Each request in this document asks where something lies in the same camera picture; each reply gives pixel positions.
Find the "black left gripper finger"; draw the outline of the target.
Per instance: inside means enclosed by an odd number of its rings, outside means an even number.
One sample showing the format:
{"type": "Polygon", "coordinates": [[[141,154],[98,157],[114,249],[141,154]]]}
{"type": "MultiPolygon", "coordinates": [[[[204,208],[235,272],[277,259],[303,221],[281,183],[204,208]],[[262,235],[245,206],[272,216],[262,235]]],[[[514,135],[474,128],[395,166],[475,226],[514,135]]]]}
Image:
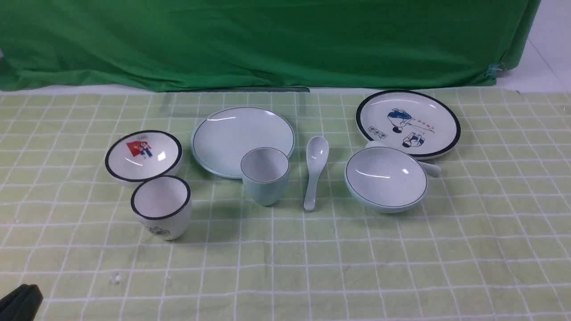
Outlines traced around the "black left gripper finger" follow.
{"type": "Polygon", "coordinates": [[[36,284],[21,284],[0,300],[2,321],[33,321],[43,301],[36,284]]]}

